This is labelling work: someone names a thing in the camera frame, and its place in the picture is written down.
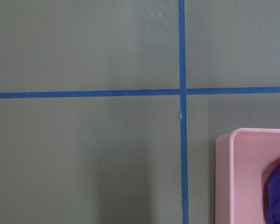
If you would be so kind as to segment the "purple cloth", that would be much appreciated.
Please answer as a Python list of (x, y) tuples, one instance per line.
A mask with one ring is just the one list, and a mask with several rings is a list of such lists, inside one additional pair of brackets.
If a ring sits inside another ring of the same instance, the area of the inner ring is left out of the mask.
[(267, 224), (280, 224), (280, 164), (271, 172), (267, 180), (265, 221)]

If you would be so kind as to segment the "pink plastic bin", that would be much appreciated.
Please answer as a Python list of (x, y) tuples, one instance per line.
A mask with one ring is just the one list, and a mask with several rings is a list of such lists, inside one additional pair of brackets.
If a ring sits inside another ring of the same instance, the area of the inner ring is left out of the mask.
[(280, 129), (240, 128), (215, 143), (215, 222), (264, 224), (267, 180), (280, 164)]

